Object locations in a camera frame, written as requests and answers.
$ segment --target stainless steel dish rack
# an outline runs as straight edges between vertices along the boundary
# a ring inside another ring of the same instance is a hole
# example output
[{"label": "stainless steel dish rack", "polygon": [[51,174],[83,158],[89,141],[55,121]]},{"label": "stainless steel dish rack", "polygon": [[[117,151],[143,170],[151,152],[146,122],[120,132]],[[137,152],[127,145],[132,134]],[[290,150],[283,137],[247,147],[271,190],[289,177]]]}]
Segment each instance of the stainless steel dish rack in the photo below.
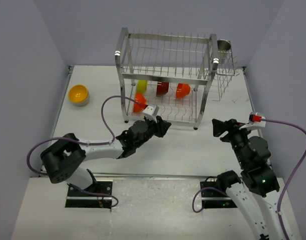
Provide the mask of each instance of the stainless steel dish rack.
[{"label": "stainless steel dish rack", "polygon": [[[230,41],[217,40],[215,34],[209,38],[161,35],[128,32],[124,27],[117,42],[115,62],[122,96],[125,96],[124,79],[130,79],[129,97],[132,99],[136,94],[136,81],[146,80],[148,86],[143,95],[147,103],[158,105],[158,114],[164,120],[194,126],[195,130],[204,115],[210,90],[216,92],[213,96],[219,101],[235,75]],[[169,91],[162,97],[156,96],[158,82],[169,83]],[[190,94],[181,99],[175,95],[179,83],[191,87]],[[199,85],[204,86],[200,104]],[[121,106],[126,123],[143,118],[140,113],[133,112],[133,102],[121,98]]]}]

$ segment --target orange plate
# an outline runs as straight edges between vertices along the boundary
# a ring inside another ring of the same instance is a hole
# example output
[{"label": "orange plate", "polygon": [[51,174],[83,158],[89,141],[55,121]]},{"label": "orange plate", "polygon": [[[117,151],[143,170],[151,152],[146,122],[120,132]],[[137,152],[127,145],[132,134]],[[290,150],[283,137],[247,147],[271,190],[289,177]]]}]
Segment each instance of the orange plate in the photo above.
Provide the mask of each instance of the orange plate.
[{"label": "orange plate", "polygon": [[186,83],[179,83],[177,85],[176,89],[176,98],[182,99],[183,97],[189,95],[189,92],[191,91],[191,87]]},{"label": "orange plate", "polygon": [[136,93],[135,101],[139,102],[141,105],[134,103],[133,112],[140,113],[145,108],[146,99],[142,94]]}]

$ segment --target red bowl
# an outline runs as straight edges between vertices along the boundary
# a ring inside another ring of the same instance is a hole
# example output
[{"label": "red bowl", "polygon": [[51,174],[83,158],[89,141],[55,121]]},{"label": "red bowl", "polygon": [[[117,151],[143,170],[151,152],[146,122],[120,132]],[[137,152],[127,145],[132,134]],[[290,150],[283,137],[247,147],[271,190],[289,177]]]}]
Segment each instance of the red bowl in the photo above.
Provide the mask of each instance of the red bowl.
[{"label": "red bowl", "polygon": [[189,92],[191,91],[191,87],[186,83],[179,83],[177,85],[176,89],[176,98],[182,99],[183,97],[189,95]]},{"label": "red bowl", "polygon": [[158,82],[156,89],[156,96],[163,96],[168,93],[169,82]]},{"label": "red bowl", "polygon": [[139,104],[134,103],[133,112],[140,113],[146,107],[146,99],[140,93],[136,93],[135,101],[139,102]]}]

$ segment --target white wall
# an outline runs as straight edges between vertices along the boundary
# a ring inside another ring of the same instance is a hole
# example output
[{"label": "white wall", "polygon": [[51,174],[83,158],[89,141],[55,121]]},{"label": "white wall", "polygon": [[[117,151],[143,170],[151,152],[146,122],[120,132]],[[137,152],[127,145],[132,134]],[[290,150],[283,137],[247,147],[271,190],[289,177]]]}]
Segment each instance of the white wall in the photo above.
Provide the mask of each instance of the white wall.
[{"label": "white wall", "polygon": [[232,41],[245,66],[283,0],[35,0],[49,31],[71,65],[114,65],[121,27],[130,31],[216,33]]},{"label": "white wall", "polygon": [[66,74],[35,3],[0,0],[0,240],[12,236],[31,175],[26,154],[50,136]]},{"label": "white wall", "polygon": [[[306,0],[285,0],[246,69],[257,111],[306,129]],[[267,124],[263,132],[272,165],[286,179],[306,147],[301,132]],[[306,160],[293,178],[288,194],[302,239],[306,240]]]}]

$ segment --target white table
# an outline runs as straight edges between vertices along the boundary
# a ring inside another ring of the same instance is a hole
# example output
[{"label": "white table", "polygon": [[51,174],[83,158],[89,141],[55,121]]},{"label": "white table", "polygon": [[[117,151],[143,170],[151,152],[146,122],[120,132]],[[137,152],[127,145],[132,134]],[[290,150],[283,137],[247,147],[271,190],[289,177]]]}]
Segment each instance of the white table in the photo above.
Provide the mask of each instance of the white table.
[{"label": "white table", "polygon": [[[76,84],[84,84],[89,89],[90,102],[87,106],[75,107],[66,94],[55,136],[73,132],[84,139],[110,139],[101,121],[100,107],[107,97],[119,95],[115,67],[76,66],[68,89]],[[97,173],[194,176],[217,175],[227,170],[240,173],[230,144],[212,136],[211,119],[236,118],[246,122],[251,111],[244,77],[240,74],[233,78],[221,102],[208,101],[197,131],[172,126],[164,138],[153,137],[129,158],[88,161],[82,167]],[[121,133],[131,124],[123,123],[117,99],[107,104],[105,117],[115,133]],[[12,240],[253,240],[238,209],[194,213],[191,201],[198,190],[199,179],[116,179],[113,195],[119,198],[120,204],[112,212],[67,209],[64,208],[65,183],[51,184],[45,177],[31,178]],[[200,207],[198,198],[196,208]],[[283,207],[293,233],[300,240],[288,196],[283,200]]]},{"label": "white table", "polygon": [[[208,100],[206,111],[198,130],[192,127],[172,126],[164,138],[151,138],[136,154],[126,159],[101,159],[82,163],[95,173],[168,174],[212,176],[227,170],[240,173],[240,167],[229,143],[222,143],[212,136],[211,120],[237,119],[247,122],[252,111],[244,76],[233,77],[222,100]],[[69,89],[77,84],[85,85],[90,102],[83,107],[68,100]],[[126,82],[126,91],[130,81]],[[202,96],[202,86],[198,96]],[[76,66],[59,115],[54,136],[75,133],[78,138],[110,140],[111,136],[101,120],[102,102],[109,96],[119,95],[117,70],[113,66]],[[105,106],[105,119],[119,135],[132,122],[123,122],[120,100],[112,99]]]},{"label": "white table", "polygon": [[[64,208],[67,189],[64,183],[31,178],[12,240],[255,240],[237,208],[192,211],[197,179],[115,180],[113,195],[120,203],[112,212]],[[200,198],[195,207],[201,207]],[[300,240],[287,196],[283,207]]]}]

